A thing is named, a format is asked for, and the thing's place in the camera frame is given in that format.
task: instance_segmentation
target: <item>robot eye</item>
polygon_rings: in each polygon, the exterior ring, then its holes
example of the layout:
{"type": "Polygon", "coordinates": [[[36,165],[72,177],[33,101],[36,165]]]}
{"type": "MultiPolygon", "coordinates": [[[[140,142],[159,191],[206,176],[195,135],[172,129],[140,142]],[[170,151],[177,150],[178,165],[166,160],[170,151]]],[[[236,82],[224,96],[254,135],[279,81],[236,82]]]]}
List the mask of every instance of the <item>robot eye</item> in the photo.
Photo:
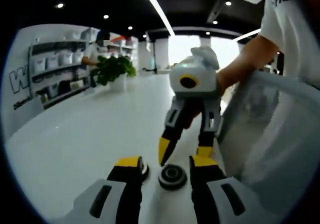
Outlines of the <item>robot eye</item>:
{"type": "Polygon", "coordinates": [[[194,88],[198,85],[198,80],[192,76],[183,76],[180,78],[180,84],[185,88],[194,88]]]}

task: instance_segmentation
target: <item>white robot head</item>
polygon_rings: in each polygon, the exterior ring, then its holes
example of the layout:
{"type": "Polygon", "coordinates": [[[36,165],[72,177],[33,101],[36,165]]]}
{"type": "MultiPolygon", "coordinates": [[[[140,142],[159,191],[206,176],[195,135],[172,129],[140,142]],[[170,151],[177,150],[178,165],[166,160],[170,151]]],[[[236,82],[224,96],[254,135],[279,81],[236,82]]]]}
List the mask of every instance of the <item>white robot head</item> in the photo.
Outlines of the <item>white robot head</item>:
{"type": "Polygon", "coordinates": [[[175,93],[213,92],[217,86],[219,62],[209,46],[191,49],[185,58],[170,71],[170,84],[175,93]]]}

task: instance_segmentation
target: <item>window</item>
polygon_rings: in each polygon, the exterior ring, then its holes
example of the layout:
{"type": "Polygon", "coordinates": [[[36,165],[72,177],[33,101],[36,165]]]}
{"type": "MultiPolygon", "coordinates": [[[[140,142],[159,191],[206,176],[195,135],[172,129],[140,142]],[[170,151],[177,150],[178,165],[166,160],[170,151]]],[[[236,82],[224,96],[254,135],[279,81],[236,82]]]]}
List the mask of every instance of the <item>window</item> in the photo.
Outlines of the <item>window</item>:
{"type": "Polygon", "coordinates": [[[238,43],[227,38],[211,37],[211,48],[217,55],[220,69],[228,66],[240,52],[238,43]]]}
{"type": "Polygon", "coordinates": [[[191,56],[190,49],[200,46],[200,38],[196,35],[176,35],[169,37],[169,64],[172,66],[191,56]]]}

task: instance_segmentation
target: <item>potted plant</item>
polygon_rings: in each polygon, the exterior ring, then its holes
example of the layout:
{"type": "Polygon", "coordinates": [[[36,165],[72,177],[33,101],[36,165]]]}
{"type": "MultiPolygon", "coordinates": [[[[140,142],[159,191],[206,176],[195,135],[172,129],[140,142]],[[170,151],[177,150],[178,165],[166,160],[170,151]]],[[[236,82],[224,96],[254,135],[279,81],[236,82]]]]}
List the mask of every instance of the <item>potted plant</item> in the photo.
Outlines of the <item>potted plant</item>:
{"type": "Polygon", "coordinates": [[[113,91],[124,91],[127,76],[134,77],[136,74],[130,58],[124,56],[119,58],[99,56],[96,68],[91,71],[92,76],[97,75],[97,83],[103,86],[110,83],[110,89],[113,91]]]}

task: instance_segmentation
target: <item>sleeve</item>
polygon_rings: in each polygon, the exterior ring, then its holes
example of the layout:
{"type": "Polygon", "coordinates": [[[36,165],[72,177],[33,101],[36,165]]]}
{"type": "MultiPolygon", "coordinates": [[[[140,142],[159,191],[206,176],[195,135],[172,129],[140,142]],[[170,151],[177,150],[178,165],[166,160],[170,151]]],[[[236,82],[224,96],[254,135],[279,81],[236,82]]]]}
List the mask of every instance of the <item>sleeve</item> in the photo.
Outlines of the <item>sleeve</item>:
{"type": "Polygon", "coordinates": [[[276,10],[272,5],[271,0],[265,0],[264,16],[261,22],[261,31],[259,35],[270,40],[277,45],[280,50],[283,48],[283,33],[279,24],[276,10]]]}
{"type": "Polygon", "coordinates": [[[84,57],[90,58],[94,51],[94,46],[91,44],[89,45],[83,52],[84,57]]]}

